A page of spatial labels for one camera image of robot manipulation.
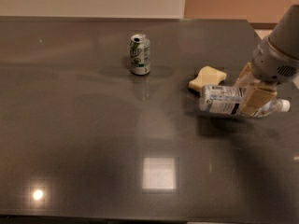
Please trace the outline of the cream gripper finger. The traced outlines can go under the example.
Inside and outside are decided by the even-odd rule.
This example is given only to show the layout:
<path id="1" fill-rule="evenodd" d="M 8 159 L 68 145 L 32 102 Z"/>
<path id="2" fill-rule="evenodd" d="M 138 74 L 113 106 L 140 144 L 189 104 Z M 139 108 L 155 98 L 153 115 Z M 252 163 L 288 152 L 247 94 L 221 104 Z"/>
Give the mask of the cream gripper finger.
<path id="1" fill-rule="evenodd" d="M 245 87 L 249 81 L 252 79 L 253 74 L 252 74 L 252 68 L 251 68 L 251 63 L 247 63 L 241 73 L 239 74 L 237 80 L 235 81 L 234 86 L 235 87 Z"/>
<path id="2" fill-rule="evenodd" d="M 277 86 L 264 82 L 250 82 L 245 88 L 238 113 L 252 117 L 261 107 L 277 96 Z"/>

